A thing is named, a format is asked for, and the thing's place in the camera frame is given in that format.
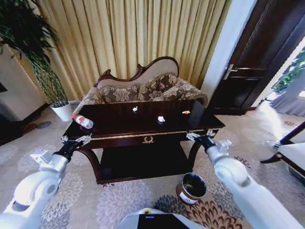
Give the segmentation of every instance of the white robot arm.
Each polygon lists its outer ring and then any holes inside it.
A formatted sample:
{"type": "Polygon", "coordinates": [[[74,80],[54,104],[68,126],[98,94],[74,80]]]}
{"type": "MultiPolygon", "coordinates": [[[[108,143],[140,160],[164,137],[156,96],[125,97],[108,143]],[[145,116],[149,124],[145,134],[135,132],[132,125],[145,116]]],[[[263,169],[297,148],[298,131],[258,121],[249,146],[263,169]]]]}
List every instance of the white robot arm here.
{"type": "Polygon", "coordinates": [[[229,188],[234,201],[255,229],[303,229],[302,225],[265,187],[248,174],[244,165],[228,155],[231,142],[217,145],[208,135],[188,133],[187,137],[199,141],[205,148],[215,174],[229,188]]]}
{"type": "Polygon", "coordinates": [[[74,150],[90,140],[90,136],[83,136],[64,141],[65,145],[53,155],[47,150],[32,154],[40,165],[39,172],[27,176],[17,185],[12,201],[0,215],[0,228],[38,229],[42,211],[57,194],[74,150]]]}

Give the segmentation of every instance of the gold drawer emblem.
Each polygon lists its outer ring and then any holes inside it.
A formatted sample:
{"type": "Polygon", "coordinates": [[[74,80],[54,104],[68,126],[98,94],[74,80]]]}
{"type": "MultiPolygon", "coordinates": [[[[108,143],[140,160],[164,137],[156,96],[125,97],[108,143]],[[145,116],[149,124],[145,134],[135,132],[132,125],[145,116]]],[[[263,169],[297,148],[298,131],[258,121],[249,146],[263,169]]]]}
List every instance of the gold drawer emblem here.
{"type": "Polygon", "coordinates": [[[142,143],[144,143],[144,144],[150,144],[150,143],[154,143],[154,141],[153,141],[153,137],[152,137],[152,136],[150,136],[150,140],[149,140],[149,141],[147,141],[147,137],[145,137],[145,138],[144,138],[144,141],[143,141],[142,143]]]}

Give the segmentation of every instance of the carpet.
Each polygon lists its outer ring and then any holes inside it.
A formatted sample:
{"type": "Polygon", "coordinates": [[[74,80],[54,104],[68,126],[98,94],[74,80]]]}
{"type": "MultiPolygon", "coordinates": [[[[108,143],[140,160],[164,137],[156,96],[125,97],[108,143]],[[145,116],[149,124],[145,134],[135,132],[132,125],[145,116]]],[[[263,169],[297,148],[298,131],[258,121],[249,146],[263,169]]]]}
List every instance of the carpet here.
{"type": "MultiPolygon", "coordinates": [[[[226,127],[215,139],[229,139],[233,143],[230,155],[241,161],[249,174],[268,188],[304,225],[305,187],[290,174],[285,163],[264,165],[259,162],[275,153],[265,144],[267,140],[281,139],[304,119],[278,114],[268,104],[262,104],[259,109],[242,116],[217,117],[226,127]]],[[[18,183],[38,169],[29,155],[37,148],[51,152],[60,149],[60,136],[69,124],[62,122],[48,108],[33,121],[32,126],[37,128],[0,147],[1,212],[11,200],[18,183]]],[[[188,154],[192,142],[181,144],[188,154]]],[[[102,149],[94,152],[101,158],[102,149]]],[[[189,207],[180,202],[175,193],[182,175],[97,185],[89,161],[76,152],[67,166],[66,177],[57,196],[43,211],[41,228],[114,229],[128,213],[145,207],[182,214],[207,228],[251,228],[230,191],[214,175],[202,147],[197,154],[194,172],[206,181],[208,191],[200,201],[189,207]]]]}

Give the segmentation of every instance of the can label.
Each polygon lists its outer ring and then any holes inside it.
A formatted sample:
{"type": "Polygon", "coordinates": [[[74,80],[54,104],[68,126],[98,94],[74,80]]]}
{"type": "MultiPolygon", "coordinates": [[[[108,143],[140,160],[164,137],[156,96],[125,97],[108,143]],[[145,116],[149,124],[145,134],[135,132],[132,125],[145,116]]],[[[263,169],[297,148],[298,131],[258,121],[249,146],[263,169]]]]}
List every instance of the can label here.
{"type": "Polygon", "coordinates": [[[188,203],[188,204],[194,204],[194,203],[197,202],[197,200],[189,199],[183,192],[181,192],[181,193],[179,194],[179,196],[181,197],[181,199],[182,199],[183,201],[185,201],[185,202],[188,203]]]}

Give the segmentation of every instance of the dark wooden door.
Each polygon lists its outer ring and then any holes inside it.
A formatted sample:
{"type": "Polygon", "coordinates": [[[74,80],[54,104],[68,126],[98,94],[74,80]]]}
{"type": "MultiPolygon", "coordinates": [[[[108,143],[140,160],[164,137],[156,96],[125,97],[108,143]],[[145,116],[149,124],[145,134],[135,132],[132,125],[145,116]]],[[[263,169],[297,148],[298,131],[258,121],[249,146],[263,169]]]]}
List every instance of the dark wooden door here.
{"type": "Polygon", "coordinates": [[[243,115],[305,36],[305,0],[258,0],[209,108],[243,115]]]}

